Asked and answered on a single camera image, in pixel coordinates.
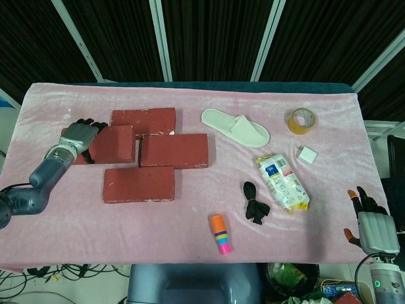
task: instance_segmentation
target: black strap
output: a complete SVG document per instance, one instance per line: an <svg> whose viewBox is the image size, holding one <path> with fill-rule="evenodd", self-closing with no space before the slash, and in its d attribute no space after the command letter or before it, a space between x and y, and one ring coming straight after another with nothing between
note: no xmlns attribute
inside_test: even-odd
<svg viewBox="0 0 405 304"><path fill-rule="evenodd" d="M43 277L44 275L46 275L48 273L50 268L51 268L50 266L45 266L41 269L29 268L29 269L27 269L27 272L32 276Z"/></svg>
<svg viewBox="0 0 405 304"><path fill-rule="evenodd" d="M246 218L253 219L255 224L261 225L261 219L270 212L270 207L264 203L256 201L256 186L251 182L245 182L243 192L248 201L246 208Z"/></svg>

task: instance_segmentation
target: plastic bag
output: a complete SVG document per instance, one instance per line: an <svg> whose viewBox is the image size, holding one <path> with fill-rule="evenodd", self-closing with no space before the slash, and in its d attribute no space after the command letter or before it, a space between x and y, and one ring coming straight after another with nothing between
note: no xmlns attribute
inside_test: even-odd
<svg viewBox="0 0 405 304"><path fill-rule="evenodd" d="M332 304L332 302L325 298L319 300L301 301L299 298L291 297L287 301L284 301L282 304Z"/></svg>
<svg viewBox="0 0 405 304"><path fill-rule="evenodd" d="M262 156L256 163L273 197L284 209L308 209L309 196L284 156Z"/></svg>

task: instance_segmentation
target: snack package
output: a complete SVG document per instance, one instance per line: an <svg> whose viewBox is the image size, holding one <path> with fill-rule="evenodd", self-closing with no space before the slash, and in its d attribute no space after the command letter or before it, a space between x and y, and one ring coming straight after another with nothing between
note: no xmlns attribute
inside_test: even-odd
<svg viewBox="0 0 405 304"><path fill-rule="evenodd" d="M288 210L308 210L309 196L281 154L256 159L273 197Z"/></svg>

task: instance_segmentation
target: pink cloth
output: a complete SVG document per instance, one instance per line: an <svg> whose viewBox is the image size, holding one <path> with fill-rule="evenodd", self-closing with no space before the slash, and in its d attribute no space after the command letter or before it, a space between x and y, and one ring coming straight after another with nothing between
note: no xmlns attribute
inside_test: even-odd
<svg viewBox="0 0 405 304"><path fill-rule="evenodd" d="M103 203L106 168L135 164L72 166L40 215L15 216L0 231L0 265L58 263L358 262L365 254L349 244L343 228L357 233L348 189L362 185L387 206L355 94L252 94L128 87L34 84L25 96L0 186L26 182L60 131L78 118L110 122L121 109L175 107L177 134L208 133L210 165L176 171L174 201ZM286 119L307 107L318 121L297 136ZM271 134L261 149L241 146L200 122L216 108L245 115ZM296 160L296 148L318 152L312 165ZM307 189L309 211L292 215L271 197L253 160L282 153ZM271 206L262 226L246 220L245 181ZM221 255L208 217L225 216L233 252Z"/></svg>

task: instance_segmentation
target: packaging tape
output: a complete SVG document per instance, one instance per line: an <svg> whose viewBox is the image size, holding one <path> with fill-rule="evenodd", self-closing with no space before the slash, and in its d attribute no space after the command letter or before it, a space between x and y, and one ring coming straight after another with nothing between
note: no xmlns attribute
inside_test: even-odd
<svg viewBox="0 0 405 304"><path fill-rule="evenodd" d="M315 124L315 114L306 108L294 110L289 118L288 126L291 132L303 135L308 133Z"/></svg>

